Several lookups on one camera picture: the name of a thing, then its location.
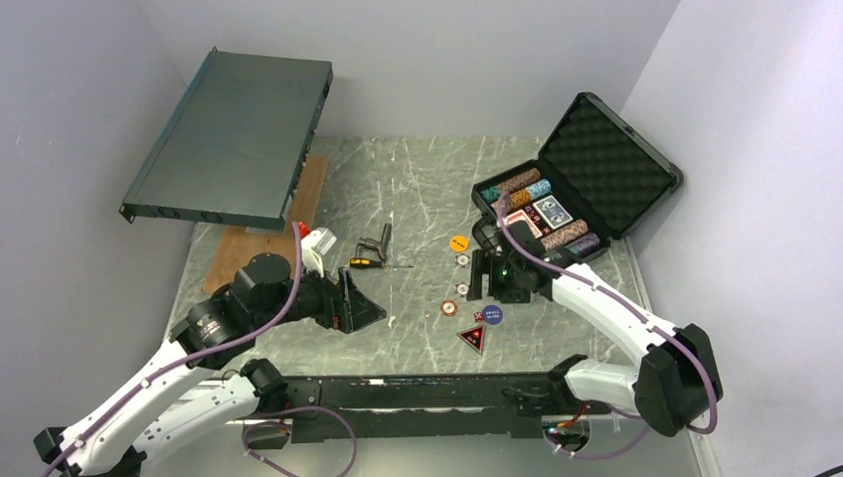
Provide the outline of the red playing card deck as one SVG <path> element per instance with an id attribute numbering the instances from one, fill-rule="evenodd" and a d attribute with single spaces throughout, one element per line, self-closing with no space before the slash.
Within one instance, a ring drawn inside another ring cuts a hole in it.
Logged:
<path id="1" fill-rule="evenodd" d="M 505 217 L 504 222 L 507 226 L 511 226 L 511 225 L 513 225 L 515 223 L 518 223 L 518 222 L 523 222 L 527 225 L 527 227 L 529 228 L 529 230 L 533 234 L 534 238 L 540 239 L 543 236 L 542 231 L 539 229 L 539 227 L 534 223 L 534 221 L 530 218 L 530 216 L 527 213 L 525 213 L 523 210 L 517 210 L 517 211 L 509 214 L 508 216 Z"/>

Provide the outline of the red black triangular button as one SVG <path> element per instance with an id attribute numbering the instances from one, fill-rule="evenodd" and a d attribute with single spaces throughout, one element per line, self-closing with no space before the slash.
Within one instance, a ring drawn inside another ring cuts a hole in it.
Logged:
<path id="1" fill-rule="evenodd" d="M 485 326 L 478 325 L 472 328 L 460 331 L 456 336 L 467 346 L 469 346 L 475 353 L 482 355 L 485 345 Z"/>

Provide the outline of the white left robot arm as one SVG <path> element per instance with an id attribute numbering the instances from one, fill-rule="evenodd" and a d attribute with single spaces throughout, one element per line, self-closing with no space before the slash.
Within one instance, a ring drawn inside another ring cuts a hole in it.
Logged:
<path id="1" fill-rule="evenodd" d="M 333 280 L 263 253 L 195 304 L 147 364 L 96 410 L 34 439 L 44 473 L 137 476 L 156 457 L 224 421 L 271 417 L 303 400 L 268 359 L 247 361 L 217 388 L 179 407 L 185 393 L 252 349 L 273 327 L 311 319 L 351 334 L 386 317 L 346 270 Z"/>

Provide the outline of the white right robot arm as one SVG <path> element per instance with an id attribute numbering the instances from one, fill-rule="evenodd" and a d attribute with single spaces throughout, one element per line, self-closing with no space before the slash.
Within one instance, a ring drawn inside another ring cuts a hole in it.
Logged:
<path id="1" fill-rule="evenodd" d="M 545 251 L 528 226 L 501 227 L 483 218 L 472 227 L 477 257 L 472 278 L 490 292 L 539 294 L 585 318 L 628 359 L 626 365 L 573 355 L 548 373 L 548 399 L 560 412 L 600 402 L 641 418 L 672 437 L 683 429 L 708 434 L 718 423 L 722 383 L 708 334 L 679 327 L 630 300 L 566 247 Z"/>

